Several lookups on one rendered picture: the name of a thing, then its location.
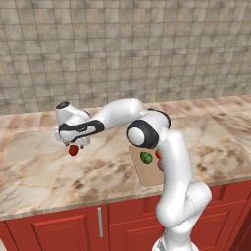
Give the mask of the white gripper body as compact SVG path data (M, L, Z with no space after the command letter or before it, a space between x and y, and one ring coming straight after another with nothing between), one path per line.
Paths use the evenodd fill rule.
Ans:
M68 136L61 135L60 140L66 145L77 145L80 149L87 147L90 144L90 137L81 135L81 136Z

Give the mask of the tan wooden cutting board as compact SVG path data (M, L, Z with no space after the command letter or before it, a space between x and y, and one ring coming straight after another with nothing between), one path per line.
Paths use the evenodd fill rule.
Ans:
M143 186L154 186L164 183L164 172L158 168L158 158L155 155L157 149L138 148L129 146L132 161L134 162L140 182ZM140 159L141 152L148 152L153 160L150 164L144 164Z

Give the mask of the red cupboard door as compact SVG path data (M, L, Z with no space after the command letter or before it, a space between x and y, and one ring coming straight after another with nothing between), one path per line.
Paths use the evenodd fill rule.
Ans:
M153 196L108 206L110 251L152 251L164 232L155 214L159 199Z
M98 207L102 208L102 238ZM6 224L19 251L109 251L105 206L19 218Z
M251 194L251 181L211 186L212 200L191 233L199 251L226 251Z

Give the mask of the green avocado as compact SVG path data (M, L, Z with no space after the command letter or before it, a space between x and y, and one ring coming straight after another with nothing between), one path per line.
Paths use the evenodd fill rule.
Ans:
M153 157L148 152L141 152L140 153L140 159L144 164L150 164L153 160Z

